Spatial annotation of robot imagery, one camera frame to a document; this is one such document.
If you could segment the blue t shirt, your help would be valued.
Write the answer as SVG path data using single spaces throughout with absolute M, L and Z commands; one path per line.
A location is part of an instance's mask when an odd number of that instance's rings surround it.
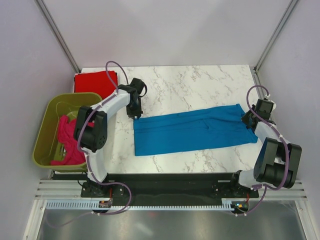
M 136 119 L 134 154 L 141 157 L 255 144 L 258 138 L 242 122 L 244 115 L 235 104 Z

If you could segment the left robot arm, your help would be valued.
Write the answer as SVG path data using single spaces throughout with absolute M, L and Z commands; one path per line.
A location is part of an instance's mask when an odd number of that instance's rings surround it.
M 78 110 L 73 136 L 78 150 L 84 153 L 87 176 L 94 182 L 92 191 L 99 197 L 106 196 L 110 191 L 109 183 L 104 181 L 108 171 L 103 151 L 108 140 L 109 120 L 123 108 L 126 108 L 130 119 L 139 119 L 143 114 L 141 93 L 147 90 L 141 79 L 133 78 L 130 84 L 117 86 L 110 96 L 100 102 L 81 106 Z

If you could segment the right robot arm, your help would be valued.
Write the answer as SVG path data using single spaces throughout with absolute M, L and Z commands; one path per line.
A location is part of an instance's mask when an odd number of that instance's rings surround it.
M 295 184 L 302 148 L 285 140 L 281 141 L 279 135 L 269 125 L 275 125 L 270 120 L 274 103 L 259 99 L 252 105 L 242 118 L 247 129 L 254 133 L 262 143 L 261 150 L 254 168 L 246 171 L 237 171 L 233 174 L 235 181 L 229 184 L 229 191 L 235 197 L 242 196 L 247 188 L 259 189 L 263 185 L 290 189 Z

